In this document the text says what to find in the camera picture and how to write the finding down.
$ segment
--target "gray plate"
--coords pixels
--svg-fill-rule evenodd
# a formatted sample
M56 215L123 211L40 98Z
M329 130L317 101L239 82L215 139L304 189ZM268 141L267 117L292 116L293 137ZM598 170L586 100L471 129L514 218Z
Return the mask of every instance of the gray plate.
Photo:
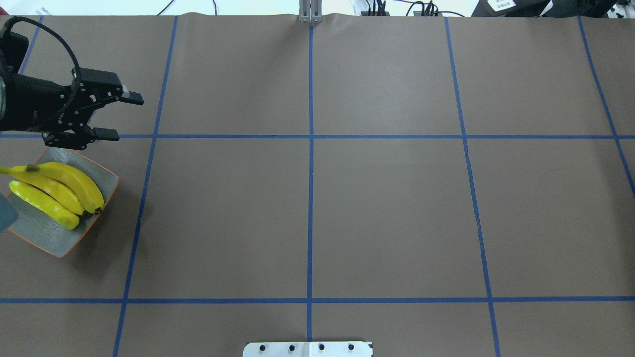
M85 172L99 187L106 204L119 183L117 175L74 151L50 148L44 152L37 163L52 161L65 163ZM81 219L75 229L68 231L47 214L16 195L10 194L7 199L15 207L19 216L9 230L58 258L69 253L99 218L95 215L88 219Z

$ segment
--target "blue tape line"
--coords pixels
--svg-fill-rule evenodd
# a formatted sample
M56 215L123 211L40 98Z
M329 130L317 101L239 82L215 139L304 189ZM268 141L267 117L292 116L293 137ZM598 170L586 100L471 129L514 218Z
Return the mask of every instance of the blue tape line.
M313 126L313 26L309 27L309 212L307 228L307 341L313 340L313 169L314 169L314 126Z
M271 135L271 134L158 134L161 139L308 139L310 135Z
M622 166L624 166L624 172L626 173L626 178L628 179L629 185L631 186L631 193L635 197L635 184L633 183L631 171L629 170L629 165L626 162L626 157L624 156L624 151L622 150L622 144L620 144L620 139L617 136L617 130L615 129L615 123L613 122L613 118L611 117L611 112L608 110L608 104L606 104L604 91L602 90L602 86L599 83L598 73L596 72L595 65L593 64L593 58L591 57L591 50L589 49L589 43L587 42L587 35L584 32L584 25L582 24L581 16L578 16L578 25L580 26L580 34L582 35L584 50L587 52L587 59L589 60L589 66L591 66L591 73L593 73L593 79L595 80L596 86L598 87L599 97L602 100L602 106L604 107L604 112L606 113L608 124L611 127L611 132L613 133L613 138L615 139L615 145L617 146L617 151L620 153L620 159L622 160Z
M132 280L132 270L135 266L135 257L137 255L137 244L139 242L139 233L141 231L141 218L144 215L145 199L148 193L148 184L150 182L150 173L152 172L152 160L154 159L154 149L156 147L157 133L159 131L159 124L161 123L161 112L163 110L163 99L165 97L165 89L168 85L168 75L170 74L170 62L172 59L172 50L174 48L174 40L177 34L178 16L174 17L174 23L172 25L172 35L170 37L170 48L168 49L168 58L165 63L165 72L163 74L163 84L161 85L161 96L159 97L159 106L157 108L157 116L154 122L154 138L150 145L150 156L148 158L148 165L145 169L144 189L141 194L141 203L139 204L139 214L137 216L137 226L135 228L135 237L132 243L132 250L130 253L130 262L128 263L128 274L126 276L126 286L123 293L123 302L121 304L121 312L119 314L119 324L117 327L117 335L115 337L114 349L112 351L113 357L119 354L119 343L121 342L121 332L123 331L123 322L126 317L126 307L128 305L128 295L130 293L130 283Z
M4 138L39 138L40 134L10 134L0 131L0 137ZM461 134L119 134L122 139L463 139ZM558 139L558 140L612 140L613 135L489 135L489 134L468 134L468 139ZM619 139L635 139L635 135L618 135Z
M121 304L122 299L5 298L0 304Z
M38 22L41 24L44 22L44 16L40 16ZM36 45L37 35L39 34L39 27L36 27L36 31L33 33L33 38L31 39L31 43L29 44L29 49L27 50L27 54L24 55L24 61L22 62L22 68L18 72L19 74L24 74L24 71L27 69L27 64L29 64L29 59L31 58L31 53L33 52L33 47Z
M412 134L412 135L382 135L382 134L353 134L353 135L314 135L316 139L460 139L461 135L452 134Z
M635 301L635 296L541 296L495 297L494 302L575 302L575 301Z
M128 299L128 304L306 304L307 299Z
M304 298L265 299L128 299L126 304L306 304ZM635 296L534 296L534 297L316 297L313 304L482 304L501 302L619 302L635 301ZM0 298L0 304L122 304L123 299Z
M612 139L611 135L466 135L468 139Z
M370 297L315 298L315 304L447 304L489 302L486 297Z
M152 139L153 134L119 134L121 139Z
M457 68L454 62L454 52L452 50L452 39L450 35L450 23L448 18L444 17L445 32L448 38L448 51L450 54L450 67L452 69L452 80L454 82L454 94L457 98L458 120L461 124L461 134L463 135L463 150L465 152L465 163L467 164L467 176L470 182L470 192L472 194L472 207L474 208L474 216L476 217L476 227L478 229L478 240L481 245L481 263L483 265L483 277L485 278L485 290L489 299L491 334L494 341L494 350L496 357L500 357L500 343L498 341L498 328L496 324L496 315L494 312L494 303L491 300L490 273L487 267L487 256L485 255L485 243L483 241L483 230L481 228L481 216L478 210L478 201L476 200L476 189L474 187L474 175L472 174L472 163L470 162L469 148L467 146L467 134L465 132L465 121L463 118L463 108L461 106L461 96L458 90Z

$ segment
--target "banana bunch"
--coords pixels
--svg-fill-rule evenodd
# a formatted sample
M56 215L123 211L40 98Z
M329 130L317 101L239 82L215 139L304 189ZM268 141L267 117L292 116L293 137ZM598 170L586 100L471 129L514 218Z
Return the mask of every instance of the banana bunch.
M79 217L98 215L104 209L104 197L95 182L82 171L62 163L44 163L13 168L0 166L0 173L19 181L11 181L11 191L73 230Z

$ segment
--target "black cable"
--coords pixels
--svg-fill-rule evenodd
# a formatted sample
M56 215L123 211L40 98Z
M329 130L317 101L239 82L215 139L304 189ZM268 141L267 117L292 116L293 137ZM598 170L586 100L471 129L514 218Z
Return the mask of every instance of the black cable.
M167 4L167 5L163 8L163 10L161 10L161 11L157 14L157 16L159 16L159 15L160 15L160 14L162 14L165 10L167 10L167 9L170 7L170 5L172 5L172 3L174 3L174 0L170 0L170 3L169 3L169 4Z
M435 12L431 13L428 16L434 16L434 15L439 14L439 13L453 13L454 15L458 15L460 17L464 17L463 15L461 15L459 13L455 13L454 11L435 11Z
M415 1L408 8L408 11L406 12L406 16L408 16L410 14L410 10L412 10L412 7L415 6L416 4L421 4L421 12L424 11L425 3L423 1Z
M432 11L432 1L428 3L428 5L425 7L425 10L421 12L421 16L428 16L429 13L433 12Z
M75 99L75 96L77 95L77 89L79 88L79 84L81 83L81 71L79 69L79 62L77 61L77 57L75 57L75 53L73 53L73 50L70 48L69 44L66 43L66 41L64 41L64 39L57 34L57 32L51 30L47 26L40 24L39 22L35 20L31 20L30 18L21 17L21 16L10 18L7 22L4 23L2 33L6 34L7 31L11 32L11 29L13 28L13 26L17 24L18 22L28 22L29 24L35 25L39 27L40 29L51 34L51 36L55 37L55 39L59 41L62 44L62 46L64 46L64 48L66 49L66 52L69 53L70 59L73 61L73 66L75 70L75 78L73 78L73 82L70 84L69 98L66 100L66 103L64 103L64 105L60 108L60 110L56 111L55 114L53 114L50 117L50 119L57 120L62 114L64 114L66 109L69 108L69 106Z

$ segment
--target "white label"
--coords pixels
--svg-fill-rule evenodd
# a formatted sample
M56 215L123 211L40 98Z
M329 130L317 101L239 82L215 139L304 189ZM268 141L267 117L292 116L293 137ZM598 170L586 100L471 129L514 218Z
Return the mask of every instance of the white label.
M487 3L490 4L494 11L502 11L513 8L516 5L514 0L487 0Z

